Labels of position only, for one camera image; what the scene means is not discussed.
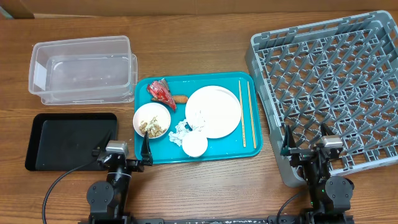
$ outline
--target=wood grain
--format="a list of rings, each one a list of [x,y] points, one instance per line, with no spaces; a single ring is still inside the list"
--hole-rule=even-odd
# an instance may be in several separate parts
[[[41,206],[61,172],[29,172],[24,161],[32,120],[38,113],[112,112],[120,140],[133,148],[134,103],[44,106],[28,92],[34,44],[106,35],[126,35],[137,55],[139,80],[146,77],[242,70],[253,34],[308,24],[357,12],[240,14],[222,16],[150,16],[0,21],[0,223],[41,223]],[[391,12],[398,19],[398,12]],[[127,211],[137,218],[238,218],[275,215],[299,189],[286,187],[269,142],[259,104],[264,146],[256,157],[215,162],[170,164],[134,174]],[[349,175],[355,183],[349,214],[356,223],[396,223],[398,166]],[[105,172],[76,172],[53,190],[49,223],[86,220],[87,188]],[[286,208],[309,206],[298,199]]]
[[[22,5],[22,12],[14,10],[12,15],[28,11],[35,18],[398,10],[396,0],[0,0],[1,3],[4,8],[10,8],[9,4]]]

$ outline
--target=teal tray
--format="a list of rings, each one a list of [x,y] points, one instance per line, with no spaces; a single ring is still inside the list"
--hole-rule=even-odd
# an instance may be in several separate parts
[[[254,91],[253,79],[248,74],[244,72],[226,72],[201,75],[146,78],[140,81],[136,86],[136,111],[140,106],[151,102],[150,99],[152,98],[152,96],[146,90],[147,85],[155,80],[160,80],[162,78],[166,79],[173,95],[186,95],[189,97],[199,88],[208,85],[216,85],[229,89],[232,93],[235,94],[238,100],[238,81],[240,80],[242,88],[246,147],[243,147],[242,122],[240,122],[238,127],[231,134],[220,139],[209,139],[207,150],[201,157],[189,157],[184,153],[182,147],[178,147],[175,143],[169,141],[169,132],[175,132],[175,126],[178,124],[178,122],[185,119],[185,104],[177,104],[177,110],[175,113],[169,106],[166,106],[169,109],[172,118],[170,128],[162,137],[149,140],[149,146],[152,151],[152,156],[154,158],[154,164],[234,159],[255,156],[260,152],[262,148],[262,134],[257,107],[256,92]],[[247,82],[249,82],[250,84],[250,94],[252,101],[254,128],[256,129],[257,148],[254,148],[253,144]],[[140,155],[142,140],[143,137],[134,132],[134,152],[137,159],[142,158]]]

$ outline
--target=brown food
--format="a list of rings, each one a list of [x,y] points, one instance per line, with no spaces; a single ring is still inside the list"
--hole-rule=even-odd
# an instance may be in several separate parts
[[[142,134],[148,132],[150,138],[159,137],[166,132],[166,129],[162,129],[158,124],[155,124],[156,117],[154,117],[149,123],[145,122],[139,126],[139,130]]]
[[[174,95],[172,96],[175,103],[187,103],[188,97],[184,95]],[[153,97],[152,101],[158,101],[157,98]]]

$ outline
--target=black tray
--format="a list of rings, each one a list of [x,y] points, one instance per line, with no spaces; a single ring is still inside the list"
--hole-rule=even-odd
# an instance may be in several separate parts
[[[115,140],[117,118],[112,113],[42,113],[32,125],[25,168],[71,170],[92,161],[94,147],[111,131]],[[103,170],[93,163],[81,170]]]

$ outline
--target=wooden table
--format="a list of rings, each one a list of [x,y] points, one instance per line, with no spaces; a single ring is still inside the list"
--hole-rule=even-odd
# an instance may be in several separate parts
[[[391,12],[398,21],[398,11]],[[29,172],[24,161],[32,120],[38,113],[112,112],[119,136],[133,148],[134,103],[45,106],[28,92],[34,44],[50,40],[126,35],[138,57],[139,80],[164,75],[242,70],[253,34],[325,21],[359,12],[235,14],[222,16],[99,17],[0,21],[0,223],[42,223],[44,195],[61,172]],[[239,218],[275,215],[299,189],[286,187],[269,142],[259,105],[264,147],[256,157],[162,165],[134,174],[127,211],[137,218]],[[351,210],[356,223],[397,222],[398,166],[363,171],[355,183]],[[90,213],[88,187],[105,172],[76,172],[53,190],[49,223],[76,223]],[[284,212],[298,213],[308,199]]]

